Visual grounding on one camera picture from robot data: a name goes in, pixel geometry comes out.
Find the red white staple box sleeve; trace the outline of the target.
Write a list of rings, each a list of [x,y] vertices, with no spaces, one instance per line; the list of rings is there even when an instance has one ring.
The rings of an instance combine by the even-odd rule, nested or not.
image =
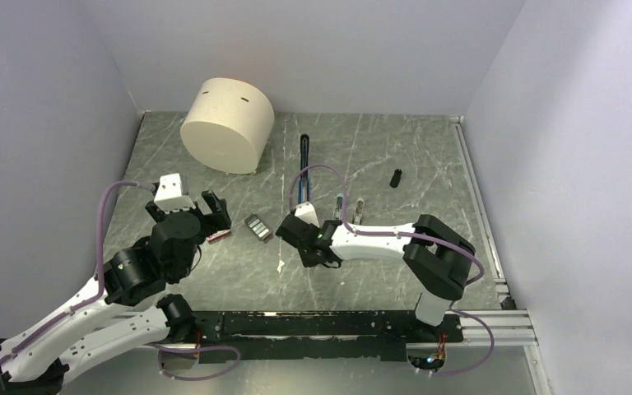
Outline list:
[[[221,239],[225,239],[232,235],[231,230],[219,230],[215,234],[207,237],[207,242],[213,244]]]

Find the staple box tray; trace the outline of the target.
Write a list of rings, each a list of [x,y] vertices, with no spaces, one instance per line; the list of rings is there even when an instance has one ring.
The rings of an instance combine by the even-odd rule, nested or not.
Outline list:
[[[244,219],[245,225],[260,241],[267,242],[273,235],[272,230],[257,214],[250,214]]]

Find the light blue small case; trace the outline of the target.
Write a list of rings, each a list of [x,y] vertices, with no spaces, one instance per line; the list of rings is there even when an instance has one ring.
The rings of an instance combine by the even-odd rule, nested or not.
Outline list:
[[[334,220],[340,221],[342,219],[343,203],[344,203],[344,195],[342,193],[339,193],[336,196],[335,206],[334,206],[334,210],[332,214],[332,218]]]

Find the blue stapler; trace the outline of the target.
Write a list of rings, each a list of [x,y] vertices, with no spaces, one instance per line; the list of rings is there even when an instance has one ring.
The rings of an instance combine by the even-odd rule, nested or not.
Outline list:
[[[309,173],[305,170],[309,166],[309,135],[300,135],[300,179],[298,182],[298,203],[307,202],[310,196]]]

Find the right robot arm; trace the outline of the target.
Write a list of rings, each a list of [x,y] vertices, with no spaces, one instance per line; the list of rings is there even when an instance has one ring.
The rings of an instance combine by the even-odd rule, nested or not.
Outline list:
[[[475,248],[432,215],[395,226],[352,225],[328,220],[321,226],[293,211],[277,228],[276,236],[294,247],[305,267],[339,268],[347,260],[373,259],[405,263],[424,290],[411,319],[413,334],[432,340],[443,328],[449,306],[463,297],[472,265],[484,269]]]

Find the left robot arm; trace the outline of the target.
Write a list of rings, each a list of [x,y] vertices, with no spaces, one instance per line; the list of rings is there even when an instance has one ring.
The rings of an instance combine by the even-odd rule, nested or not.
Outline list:
[[[165,288],[187,277],[202,243],[231,227],[224,199],[202,193],[202,212],[162,184],[146,210],[151,234],[110,260],[96,259],[87,283],[24,332],[0,338],[0,394],[57,394],[89,369],[138,346],[184,342],[196,330],[188,301]]]

